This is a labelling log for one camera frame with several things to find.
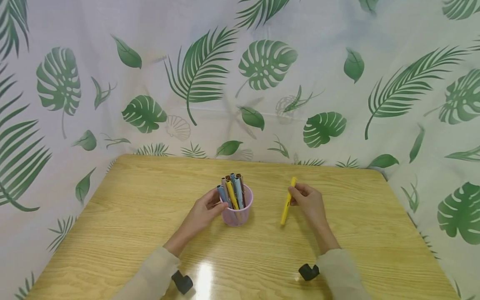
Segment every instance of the leaf print backdrop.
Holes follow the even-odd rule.
[[[17,230],[0,233],[0,290],[25,297],[131,153],[374,168],[480,297],[479,8],[2,1],[0,220]]]

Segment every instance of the white curtain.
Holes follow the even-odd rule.
[[[124,153],[376,168],[480,296],[476,0],[0,4],[0,290]]]

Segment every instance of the hand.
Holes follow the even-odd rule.
[[[339,249],[340,245],[327,222],[322,193],[304,183],[297,183],[295,187],[289,187],[288,191],[292,195],[290,205],[300,206],[312,228],[320,248],[320,254],[325,254],[331,249]]]
[[[178,230],[163,247],[178,257],[187,243],[228,207],[228,204],[219,202],[220,197],[216,188],[198,199]]]

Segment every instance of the black clip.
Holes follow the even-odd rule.
[[[303,279],[305,279],[305,281],[310,281],[317,277],[317,275],[320,274],[320,271],[318,270],[316,264],[313,265],[313,268],[310,268],[308,264],[304,264],[300,267],[299,273],[303,277]]]
[[[175,274],[172,275],[172,280],[175,282],[175,285],[177,286],[177,289],[185,295],[192,287],[193,287],[193,282],[188,276],[183,276],[180,273],[180,270],[175,272]]]

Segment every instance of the seashell print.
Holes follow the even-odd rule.
[[[179,116],[167,116],[167,133],[186,141],[190,137],[190,124]]]

